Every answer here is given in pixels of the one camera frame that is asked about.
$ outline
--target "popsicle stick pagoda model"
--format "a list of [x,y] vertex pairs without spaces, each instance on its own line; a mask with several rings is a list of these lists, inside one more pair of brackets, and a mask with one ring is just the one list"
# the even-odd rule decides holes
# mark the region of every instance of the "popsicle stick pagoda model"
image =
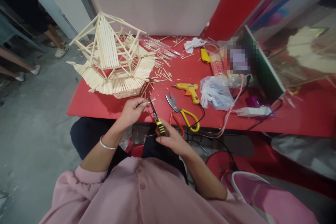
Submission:
[[[112,23],[119,23],[115,32]],[[124,27],[136,31],[133,37]],[[80,39],[95,31],[94,41],[87,46]],[[147,52],[139,45],[139,35],[144,31],[126,23],[123,19],[99,12],[98,15],[70,43],[76,44],[86,57],[84,65],[67,62],[90,86],[89,92],[114,95],[118,99],[139,95],[154,67],[154,52]]]

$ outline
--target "silver bangle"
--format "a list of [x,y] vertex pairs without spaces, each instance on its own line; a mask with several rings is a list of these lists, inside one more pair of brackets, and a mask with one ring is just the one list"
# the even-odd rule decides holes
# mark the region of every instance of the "silver bangle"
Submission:
[[100,142],[100,144],[101,144],[105,149],[113,150],[113,149],[116,149],[116,148],[117,148],[117,147],[108,147],[108,146],[106,146],[105,144],[103,144],[103,141],[102,141],[103,136],[105,136],[105,135],[102,135],[102,136],[100,137],[99,142]]

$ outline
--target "lap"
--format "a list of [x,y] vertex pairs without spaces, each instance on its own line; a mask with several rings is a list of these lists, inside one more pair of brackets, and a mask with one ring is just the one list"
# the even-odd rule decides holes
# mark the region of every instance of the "lap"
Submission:
[[[115,121],[116,120],[112,119],[81,117],[74,123],[70,130],[71,141],[82,160],[98,143],[100,137],[110,129]],[[156,124],[151,124],[148,135],[155,134],[155,129]],[[188,181],[184,164],[179,159],[179,156],[170,148],[156,142],[155,137],[156,136],[150,136],[146,138],[142,158],[158,158],[177,168],[184,175],[186,181]],[[108,173],[111,172],[114,166],[127,157],[129,157],[129,155],[118,146],[112,158]]]

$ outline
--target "red table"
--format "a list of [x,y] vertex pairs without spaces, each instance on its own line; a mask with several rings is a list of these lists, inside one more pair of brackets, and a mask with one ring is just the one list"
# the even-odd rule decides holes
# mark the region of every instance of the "red table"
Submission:
[[[174,45],[172,38],[167,38],[164,43]],[[183,42],[174,48],[178,52],[183,52]],[[210,65],[198,61],[200,58],[200,50],[194,50],[195,55],[186,59],[175,58],[170,63],[170,68],[165,66],[165,69],[172,74],[172,80],[154,83],[154,89],[148,87],[152,93],[151,98],[154,101],[155,109],[159,117],[164,120],[169,120],[170,113],[172,112],[165,94],[171,92],[180,108],[186,109],[194,113],[198,118],[201,117],[202,111],[198,106],[191,103],[191,97],[184,96],[185,91],[171,87],[176,83],[192,83],[200,84],[200,80],[207,76],[212,76]],[[69,105],[66,112],[68,116],[85,116],[97,118],[110,118],[117,119],[125,102],[129,98],[116,99],[112,95],[104,95],[98,92],[88,92],[89,86],[86,85],[82,79],[76,90],[76,93]],[[238,99],[234,109],[245,107],[245,97],[247,93]],[[300,93],[295,98],[286,94],[283,107],[276,112],[276,117],[268,119],[259,126],[255,127],[254,131],[277,132],[287,134],[311,135],[321,137],[331,137],[336,119],[336,89],[333,88],[326,80],[316,81],[310,84],[303,85]],[[146,109],[139,121],[154,122],[150,109]],[[201,127],[221,128],[223,126],[224,111],[217,111],[209,107],[205,110],[206,114],[204,119],[200,122]],[[185,125],[182,115],[178,114],[180,122]],[[230,115],[227,123],[227,129],[246,130],[250,126],[257,123],[258,120],[238,117],[234,113]]]

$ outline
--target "red wall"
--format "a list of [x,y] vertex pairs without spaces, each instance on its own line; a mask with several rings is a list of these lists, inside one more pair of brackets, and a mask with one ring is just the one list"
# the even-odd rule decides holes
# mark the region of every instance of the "red wall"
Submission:
[[205,35],[229,40],[261,0],[220,0]]

